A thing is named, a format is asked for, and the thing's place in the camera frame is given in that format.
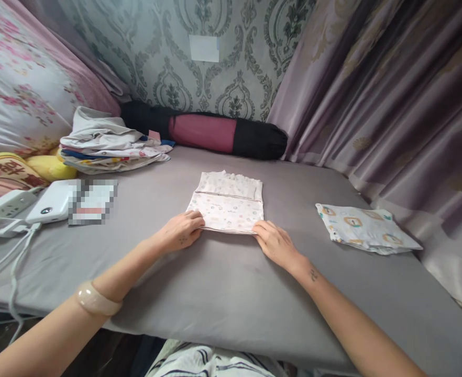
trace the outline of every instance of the purple curtain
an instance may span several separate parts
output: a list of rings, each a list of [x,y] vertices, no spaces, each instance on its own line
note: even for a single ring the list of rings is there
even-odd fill
[[[394,213],[462,306],[462,0],[319,1],[268,122]]]

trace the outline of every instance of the bracelet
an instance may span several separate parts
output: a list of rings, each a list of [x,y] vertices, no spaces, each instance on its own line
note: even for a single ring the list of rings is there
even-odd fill
[[[75,291],[78,303],[91,314],[101,314],[112,317],[123,305],[123,301],[117,303],[102,296],[93,286],[91,281],[82,283]]]

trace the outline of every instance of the hand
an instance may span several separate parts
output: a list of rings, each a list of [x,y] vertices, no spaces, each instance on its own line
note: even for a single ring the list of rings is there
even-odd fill
[[[171,218],[151,238],[161,247],[162,253],[169,253],[189,247],[201,234],[205,220],[200,211],[187,211]]]
[[[300,256],[289,234],[271,221],[256,222],[252,231],[263,253],[280,267],[290,272]]]

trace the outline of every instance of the gray bed sheet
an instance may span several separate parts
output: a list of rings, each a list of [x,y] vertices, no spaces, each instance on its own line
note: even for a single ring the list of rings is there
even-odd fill
[[[176,147],[171,161],[118,179],[102,225],[44,225],[18,271],[16,306],[45,315],[172,216],[184,212],[201,172],[263,181],[265,217],[286,229],[347,297],[429,375],[462,376],[462,310],[410,253],[383,257],[330,241],[315,203],[369,208],[338,172]],[[16,239],[0,240],[0,257]],[[0,303],[10,293],[0,272]],[[204,231],[190,249],[158,262],[106,328],[254,352],[305,367],[354,367],[316,306],[251,236]]]

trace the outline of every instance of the stuffed toy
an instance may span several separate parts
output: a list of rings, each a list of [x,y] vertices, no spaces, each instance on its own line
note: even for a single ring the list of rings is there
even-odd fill
[[[49,156],[31,156],[25,161],[41,177],[49,182],[74,179],[78,171],[73,167],[63,164],[63,158],[60,156],[60,148],[51,150]]]

